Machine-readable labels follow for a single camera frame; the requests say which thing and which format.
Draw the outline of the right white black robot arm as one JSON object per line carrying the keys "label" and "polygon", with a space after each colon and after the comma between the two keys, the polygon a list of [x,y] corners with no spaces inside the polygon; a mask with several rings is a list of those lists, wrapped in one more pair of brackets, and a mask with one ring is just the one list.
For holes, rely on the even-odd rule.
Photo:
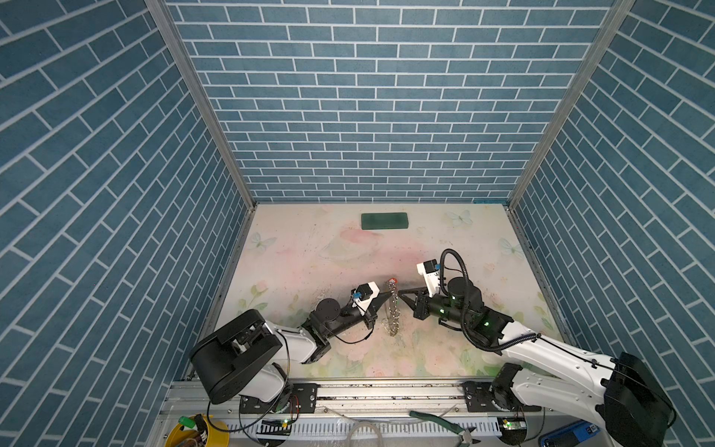
{"label": "right white black robot arm", "polygon": [[660,446],[677,412],[644,361],[570,346],[487,307],[459,253],[417,266],[422,288],[398,293],[417,320],[437,318],[483,352],[505,359],[490,392],[496,406],[539,406],[601,428],[620,446]]}

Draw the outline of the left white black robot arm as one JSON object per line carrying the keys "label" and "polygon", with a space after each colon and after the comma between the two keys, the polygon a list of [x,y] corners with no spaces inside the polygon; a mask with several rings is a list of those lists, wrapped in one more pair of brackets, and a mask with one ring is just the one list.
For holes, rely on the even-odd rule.
{"label": "left white black robot arm", "polygon": [[372,333],[379,309],[391,297],[373,282],[362,284],[345,305],[321,300],[297,328],[277,325],[249,309],[197,342],[188,358],[211,404],[238,395],[273,402],[289,386],[292,363],[319,361],[330,351],[331,340],[343,342],[340,335],[357,325]]}

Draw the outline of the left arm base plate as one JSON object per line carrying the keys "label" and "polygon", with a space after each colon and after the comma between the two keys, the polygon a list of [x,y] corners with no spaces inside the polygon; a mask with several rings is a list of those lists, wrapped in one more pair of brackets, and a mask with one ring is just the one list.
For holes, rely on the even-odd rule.
{"label": "left arm base plate", "polygon": [[314,413],[318,399],[316,383],[290,383],[283,391],[268,402],[257,398],[241,397],[240,413],[261,415],[262,413]]}

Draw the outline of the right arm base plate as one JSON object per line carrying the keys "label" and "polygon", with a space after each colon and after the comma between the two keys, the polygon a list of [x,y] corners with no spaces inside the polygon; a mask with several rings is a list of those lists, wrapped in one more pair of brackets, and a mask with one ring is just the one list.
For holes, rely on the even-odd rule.
{"label": "right arm base plate", "polygon": [[469,413],[512,412],[536,413],[540,406],[522,403],[511,389],[492,382],[465,381],[461,384]]}

